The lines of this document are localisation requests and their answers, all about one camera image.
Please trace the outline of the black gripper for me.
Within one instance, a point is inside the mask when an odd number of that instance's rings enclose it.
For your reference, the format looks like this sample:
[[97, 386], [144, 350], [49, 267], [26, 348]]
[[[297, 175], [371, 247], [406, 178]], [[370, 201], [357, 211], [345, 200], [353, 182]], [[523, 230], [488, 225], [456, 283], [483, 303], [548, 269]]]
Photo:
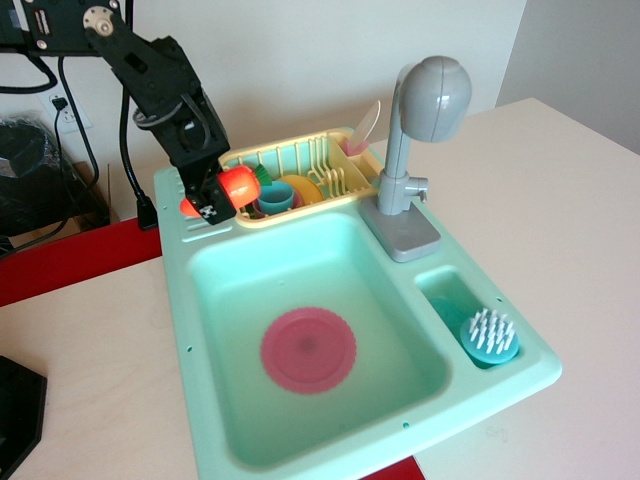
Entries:
[[149, 116], [151, 132], [178, 169], [196, 212], [210, 225], [232, 219], [236, 208], [214, 174], [229, 142], [204, 90], [152, 94]]

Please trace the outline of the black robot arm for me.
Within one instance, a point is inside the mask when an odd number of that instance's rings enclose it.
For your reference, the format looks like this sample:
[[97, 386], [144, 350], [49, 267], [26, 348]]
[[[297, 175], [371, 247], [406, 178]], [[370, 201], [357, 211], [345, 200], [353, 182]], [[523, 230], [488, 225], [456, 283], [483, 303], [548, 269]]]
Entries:
[[148, 41], [122, 16], [119, 1], [4, 1], [1, 50], [24, 56], [47, 78], [7, 94], [39, 93], [58, 77], [46, 57], [102, 58], [134, 101], [135, 124], [153, 134], [176, 167], [186, 199], [211, 225], [236, 214], [218, 178], [230, 146], [224, 127], [183, 49], [170, 36]]

